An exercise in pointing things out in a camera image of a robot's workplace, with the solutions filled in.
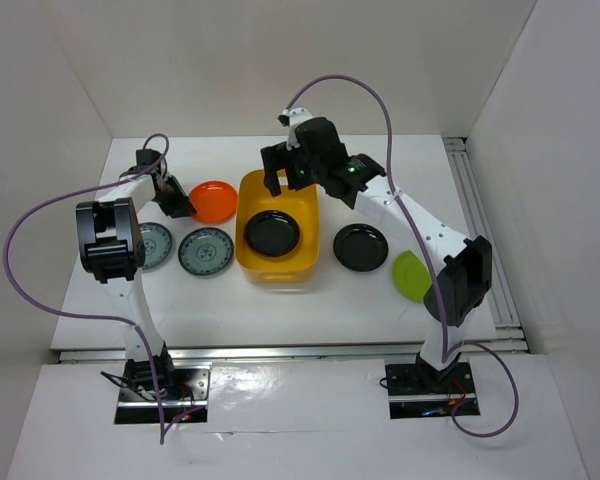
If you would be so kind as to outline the large blue floral plate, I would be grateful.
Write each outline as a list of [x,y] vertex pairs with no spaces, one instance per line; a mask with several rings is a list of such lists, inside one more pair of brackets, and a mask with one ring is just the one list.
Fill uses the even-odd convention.
[[164,225],[155,222],[141,223],[140,232],[145,251],[143,269],[152,270],[158,268],[171,254],[173,236]]

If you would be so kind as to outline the orange plate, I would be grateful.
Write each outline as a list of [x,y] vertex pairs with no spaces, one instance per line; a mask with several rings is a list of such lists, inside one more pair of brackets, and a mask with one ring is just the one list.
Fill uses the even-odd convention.
[[238,192],[224,181],[210,180],[195,186],[189,193],[195,212],[192,218],[203,224],[221,224],[236,212]]

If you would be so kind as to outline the black plate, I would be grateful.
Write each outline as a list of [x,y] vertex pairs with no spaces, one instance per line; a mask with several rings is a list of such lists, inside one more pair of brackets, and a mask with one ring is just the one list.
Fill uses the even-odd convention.
[[300,236],[297,221],[280,210],[258,212],[244,228],[248,247],[265,257],[278,258],[289,254],[298,245]]
[[364,223],[341,228],[333,239],[332,249],[342,266],[357,273],[378,269],[389,254],[385,236],[375,227]]

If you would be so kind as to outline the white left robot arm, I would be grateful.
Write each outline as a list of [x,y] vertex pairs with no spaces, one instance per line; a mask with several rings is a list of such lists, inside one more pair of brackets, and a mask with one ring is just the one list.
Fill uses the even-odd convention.
[[136,164],[119,180],[122,184],[109,193],[76,206],[80,260],[103,286],[115,314],[133,322],[123,326],[127,385],[164,399],[176,390],[178,376],[143,289],[146,253],[137,211],[149,202],[170,218],[188,217],[196,210],[156,150],[138,150]]

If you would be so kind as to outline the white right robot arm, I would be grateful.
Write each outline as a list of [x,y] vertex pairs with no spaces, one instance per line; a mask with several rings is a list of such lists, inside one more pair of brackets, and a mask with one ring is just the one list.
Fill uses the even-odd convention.
[[440,391],[451,379],[473,312],[491,288],[491,243],[444,225],[371,157],[349,154],[330,120],[304,108],[286,109],[278,120],[289,130],[286,141],[261,150],[264,185],[272,196],[281,193],[280,171],[292,190],[317,184],[384,232],[415,241],[421,261],[432,267],[435,280],[424,305],[433,321],[417,355],[416,379],[424,390]]

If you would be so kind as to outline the yellow plastic bin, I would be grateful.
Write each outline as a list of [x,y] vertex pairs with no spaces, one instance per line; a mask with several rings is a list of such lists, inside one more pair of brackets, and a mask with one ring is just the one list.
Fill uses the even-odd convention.
[[[279,177],[282,193],[273,197],[264,186],[264,172],[255,170],[240,183],[235,226],[235,256],[247,279],[253,283],[300,283],[309,280],[320,252],[320,218],[317,188],[290,190],[284,176]],[[244,239],[244,228],[258,212],[280,210],[299,224],[300,241],[287,255],[265,257],[251,250]]]

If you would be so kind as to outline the small blue floral plate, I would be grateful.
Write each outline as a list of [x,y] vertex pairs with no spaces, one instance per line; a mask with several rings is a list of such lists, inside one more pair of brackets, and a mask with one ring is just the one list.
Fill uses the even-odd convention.
[[210,277],[223,272],[232,262],[234,242],[224,230],[199,228],[180,242],[177,258],[180,266],[196,277]]

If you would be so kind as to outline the green plate near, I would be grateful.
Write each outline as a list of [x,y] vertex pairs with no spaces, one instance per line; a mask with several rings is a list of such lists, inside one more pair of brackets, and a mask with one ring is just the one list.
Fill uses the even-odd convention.
[[432,286],[429,270],[411,250],[399,254],[392,265],[392,280],[397,291],[412,302],[422,304]]

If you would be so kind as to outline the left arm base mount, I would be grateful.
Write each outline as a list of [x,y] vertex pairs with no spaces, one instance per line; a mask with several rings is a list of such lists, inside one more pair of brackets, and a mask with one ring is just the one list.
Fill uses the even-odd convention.
[[[118,388],[114,423],[116,425],[158,424],[159,415],[154,391],[130,388],[122,376],[101,371],[100,375]],[[163,387],[160,397],[166,425],[206,423],[210,392],[211,367],[177,368],[174,384]]]

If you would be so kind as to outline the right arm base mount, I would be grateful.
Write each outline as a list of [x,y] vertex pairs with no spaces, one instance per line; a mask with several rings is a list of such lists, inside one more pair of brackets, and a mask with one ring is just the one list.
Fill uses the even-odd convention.
[[425,376],[415,363],[386,364],[379,386],[387,391],[392,420],[480,414],[473,372],[468,362],[456,364],[440,381]]

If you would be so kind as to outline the front aluminium rail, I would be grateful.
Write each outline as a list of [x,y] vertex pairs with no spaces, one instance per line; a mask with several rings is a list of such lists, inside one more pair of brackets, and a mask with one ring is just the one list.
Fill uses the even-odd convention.
[[[529,353],[529,346],[521,336],[521,330],[498,330],[504,337],[485,341],[487,348],[497,353]],[[227,347],[171,349],[174,362],[184,364],[191,361],[278,361],[305,359],[344,359],[344,358],[389,358],[415,355],[420,349],[416,343],[377,343],[310,345],[279,347]],[[66,350],[59,353],[59,363],[112,363],[122,362],[122,350]]]

